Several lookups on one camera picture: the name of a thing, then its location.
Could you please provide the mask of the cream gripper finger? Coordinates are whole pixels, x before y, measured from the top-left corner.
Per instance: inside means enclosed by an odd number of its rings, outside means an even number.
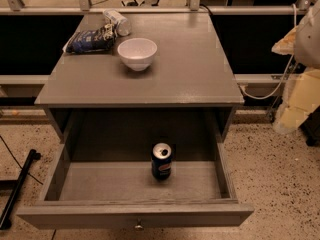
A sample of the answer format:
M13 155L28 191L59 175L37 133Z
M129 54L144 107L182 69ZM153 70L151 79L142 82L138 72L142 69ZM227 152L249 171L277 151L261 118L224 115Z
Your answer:
M276 42L271 51L279 55L293 55L297 28L291 29L281 40Z
M291 75L285 84L282 103L277 109L273 129L279 134L297 130L320 106L320 70L307 67Z

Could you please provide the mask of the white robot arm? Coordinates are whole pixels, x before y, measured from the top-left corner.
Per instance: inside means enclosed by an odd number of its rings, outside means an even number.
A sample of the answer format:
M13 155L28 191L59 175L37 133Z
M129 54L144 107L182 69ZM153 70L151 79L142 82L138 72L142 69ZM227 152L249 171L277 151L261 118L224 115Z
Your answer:
M320 1L308 9L299 24L275 43L271 51L293 55L296 62L306 67L303 73L287 80L273 123L277 133L288 134L320 106Z

